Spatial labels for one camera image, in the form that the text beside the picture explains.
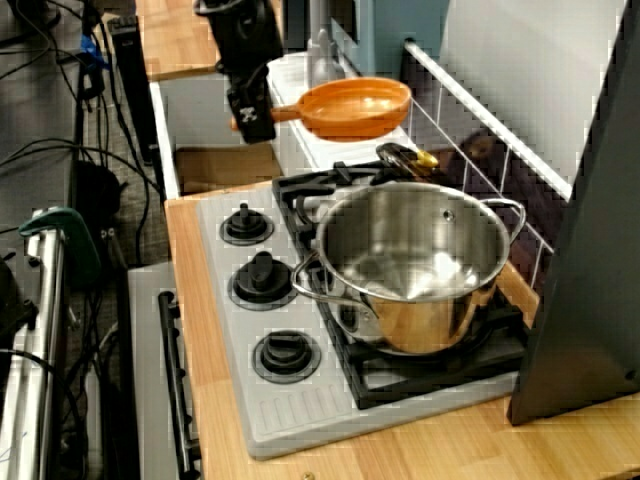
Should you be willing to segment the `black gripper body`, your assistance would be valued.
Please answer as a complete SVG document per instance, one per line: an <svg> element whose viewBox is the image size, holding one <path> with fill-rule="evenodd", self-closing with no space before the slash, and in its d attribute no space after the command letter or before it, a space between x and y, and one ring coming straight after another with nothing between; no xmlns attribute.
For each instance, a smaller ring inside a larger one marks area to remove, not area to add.
<svg viewBox="0 0 640 480"><path fill-rule="evenodd" d="M267 82L269 74L267 63L262 63L248 71L241 71L231 69L223 61L218 61L217 72L228 78L228 95L242 98L267 98L270 96Z"/></svg>

